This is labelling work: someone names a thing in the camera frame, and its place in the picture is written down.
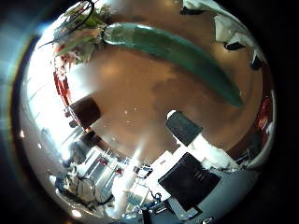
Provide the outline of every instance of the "wire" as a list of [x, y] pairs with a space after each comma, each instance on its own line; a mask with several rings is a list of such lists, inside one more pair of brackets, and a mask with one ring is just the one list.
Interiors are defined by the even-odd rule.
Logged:
[[51, 40], [51, 41], [49, 41], [49, 42], [47, 42], [47, 43], [45, 43], [45, 44], [39, 46], [39, 47], [38, 47], [39, 49], [40, 49], [41, 47], [44, 47], [44, 46], [48, 45], [48, 44], [57, 42], [58, 40], [60, 40], [60, 39], [62, 39], [62, 38], [64, 38], [64, 37], [66, 37], [67, 35], [72, 34], [72, 33], [73, 33], [74, 31], [76, 31], [81, 25], [83, 25], [83, 24], [85, 23], [85, 21], [87, 21], [87, 19], [89, 19], [89, 18], [91, 17], [91, 15], [93, 14], [93, 11], [94, 11], [94, 2], [93, 2], [92, 0], [82, 0], [82, 1], [79, 1], [79, 2], [88, 2], [88, 3], [90, 4], [90, 5], [89, 5], [87, 8], [85, 8], [83, 11], [85, 11], [85, 10], [87, 10], [88, 8], [92, 7], [92, 8], [91, 8], [91, 11], [90, 11], [90, 13], [87, 15], [87, 17], [86, 17], [82, 22], [80, 22], [78, 25], [76, 25], [74, 28], [72, 28], [71, 30], [65, 32], [63, 35], [60, 35], [60, 36], [58, 36], [57, 38], [54, 38], [53, 40]]
[[114, 198], [113, 194], [111, 194], [105, 201], [98, 203], [97, 205], [104, 205], [109, 203]]

